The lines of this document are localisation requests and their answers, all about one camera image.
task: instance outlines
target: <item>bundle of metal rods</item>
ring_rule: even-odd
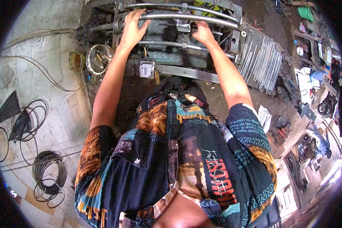
[[[249,42],[249,37],[242,51],[241,63],[238,71],[247,82],[251,75],[252,79],[258,83],[260,92],[275,95],[274,90],[278,73],[282,65],[283,54],[278,50],[278,45],[271,39],[265,42],[262,39],[261,48],[256,54],[257,45],[251,52],[253,42]]]

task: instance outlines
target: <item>white cloth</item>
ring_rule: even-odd
[[[257,115],[257,118],[259,119],[260,124],[262,126],[262,129],[263,129],[263,131],[266,134],[270,130],[270,124],[271,124],[272,115],[269,113],[267,108],[265,108],[262,105],[260,105],[259,113]]]

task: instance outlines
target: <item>left hand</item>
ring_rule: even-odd
[[[138,29],[139,17],[145,11],[146,9],[137,9],[130,12],[125,17],[123,35],[119,46],[131,50],[142,39],[143,35],[146,33],[148,24],[150,23],[150,20],[147,20],[144,22],[141,29]]]

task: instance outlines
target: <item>motorcycle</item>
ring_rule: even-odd
[[[328,92],[327,97],[318,105],[318,113],[322,115],[322,119],[327,117],[333,119],[336,104],[337,98]]]

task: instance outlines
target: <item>shirt sleeve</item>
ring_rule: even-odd
[[[263,147],[270,151],[270,145],[262,126],[257,118],[257,113],[248,104],[236,104],[229,110],[226,125],[233,137],[245,146],[247,144]]]
[[[113,130],[109,126],[97,126],[90,130],[78,164],[75,188],[80,191],[90,183],[101,164],[109,159],[116,146]]]

